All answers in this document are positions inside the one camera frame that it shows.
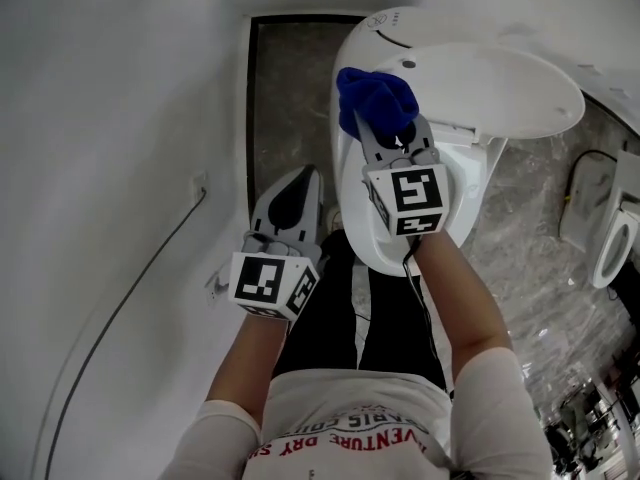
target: white t-shirt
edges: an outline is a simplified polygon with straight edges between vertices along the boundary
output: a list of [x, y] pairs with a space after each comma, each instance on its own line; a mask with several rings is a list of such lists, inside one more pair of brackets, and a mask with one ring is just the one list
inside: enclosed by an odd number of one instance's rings
[[551, 453], [516, 356], [496, 348], [460, 372], [453, 405], [416, 375], [304, 370], [271, 383], [262, 429], [205, 402], [162, 480], [549, 478]]

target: person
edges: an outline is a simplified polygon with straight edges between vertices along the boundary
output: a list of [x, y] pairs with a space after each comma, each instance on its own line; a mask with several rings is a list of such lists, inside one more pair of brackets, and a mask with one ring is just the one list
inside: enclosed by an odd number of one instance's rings
[[424, 235], [414, 257], [451, 342], [453, 403], [407, 278], [369, 270], [357, 365], [355, 254], [344, 231], [322, 250], [324, 275], [284, 346], [287, 322], [245, 317], [161, 479], [549, 478], [500, 310], [448, 233]]

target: white sleeve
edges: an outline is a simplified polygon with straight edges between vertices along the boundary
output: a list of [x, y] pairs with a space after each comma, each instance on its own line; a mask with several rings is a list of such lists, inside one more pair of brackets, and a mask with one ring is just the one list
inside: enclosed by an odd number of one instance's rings
[[458, 375], [451, 449], [456, 467], [478, 478], [550, 478], [549, 444], [511, 350], [482, 352]]
[[258, 447], [260, 429], [238, 405], [205, 402], [160, 480], [235, 480]]

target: black pants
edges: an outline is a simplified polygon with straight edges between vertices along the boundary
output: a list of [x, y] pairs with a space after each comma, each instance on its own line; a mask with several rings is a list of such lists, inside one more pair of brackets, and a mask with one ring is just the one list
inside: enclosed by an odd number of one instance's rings
[[[274, 377], [314, 368], [358, 368], [351, 304], [355, 254], [344, 231], [329, 236], [322, 252], [329, 256], [324, 276], [287, 338]], [[430, 325], [409, 281], [369, 269], [369, 285], [371, 324], [360, 369], [421, 375], [446, 391]]]

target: forearm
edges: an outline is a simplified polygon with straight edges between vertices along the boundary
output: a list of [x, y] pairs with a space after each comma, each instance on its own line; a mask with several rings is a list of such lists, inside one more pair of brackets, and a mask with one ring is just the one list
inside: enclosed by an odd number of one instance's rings
[[247, 315], [213, 379], [207, 400], [233, 402], [260, 425], [286, 330], [286, 321]]
[[493, 296], [446, 231], [423, 235], [414, 257], [451, 342], [454, 379], [480, 352], [511, 348]]

